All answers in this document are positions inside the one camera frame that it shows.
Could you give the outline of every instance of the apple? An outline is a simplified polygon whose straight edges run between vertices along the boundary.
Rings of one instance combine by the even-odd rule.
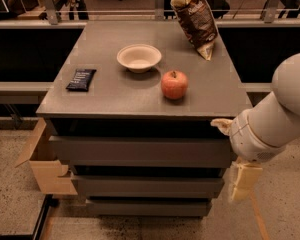
[[[182,98],[188,88],[187,76],[178,70],[170,70],[162,76],[161,90],[165,97],[172,100]]]

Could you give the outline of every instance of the white robotic arm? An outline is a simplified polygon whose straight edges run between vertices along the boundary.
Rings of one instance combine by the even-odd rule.
[[[267,97],[230,125],[233,151],[249,162],[267,162],[300,137],[300,53],[279,65],[271,88]]]

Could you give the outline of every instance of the gray tabletop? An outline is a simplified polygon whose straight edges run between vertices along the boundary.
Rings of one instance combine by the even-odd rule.
[[[120,49],[149,44],[162,53],[158,66],[132,73],[117,62]],[[88,92],[66,86],[77,68],[96,68]],[[161,76],[181,70],[189,78],[186,96],[166,99]],[[67,118],[235,117],[251,103],[224,43],[216,40],[211,61],[203,59],[176,21],[88,22],[37,110],[38,116]]]

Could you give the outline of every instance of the bowl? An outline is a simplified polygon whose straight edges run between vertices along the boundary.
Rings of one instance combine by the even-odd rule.
[[[161,52],[151,45],[133,44],[122,48],[117,60],[134,73],[144,73],[155,66],[161,57]]]

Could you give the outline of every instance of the chip bag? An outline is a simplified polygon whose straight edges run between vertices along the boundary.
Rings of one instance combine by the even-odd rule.
[[[171,7],[190,43],[211,60],[218,29],[207,0],[171,0]]]

